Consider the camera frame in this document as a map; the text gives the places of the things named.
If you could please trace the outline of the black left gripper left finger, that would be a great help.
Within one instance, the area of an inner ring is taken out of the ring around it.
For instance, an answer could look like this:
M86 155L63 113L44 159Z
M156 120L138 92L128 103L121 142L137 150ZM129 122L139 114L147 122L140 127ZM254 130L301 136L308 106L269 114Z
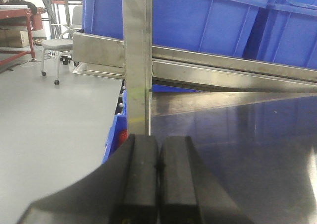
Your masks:
M158 144L130 134L113 155L71 186L34 201L20 224L155 224Z

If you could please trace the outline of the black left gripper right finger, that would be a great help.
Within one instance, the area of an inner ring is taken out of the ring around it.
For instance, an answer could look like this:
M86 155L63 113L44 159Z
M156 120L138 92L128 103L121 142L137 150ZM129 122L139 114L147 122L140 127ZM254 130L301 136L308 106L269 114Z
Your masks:
M160 165L162 224L252 223L209 171L191 137L167 137Z

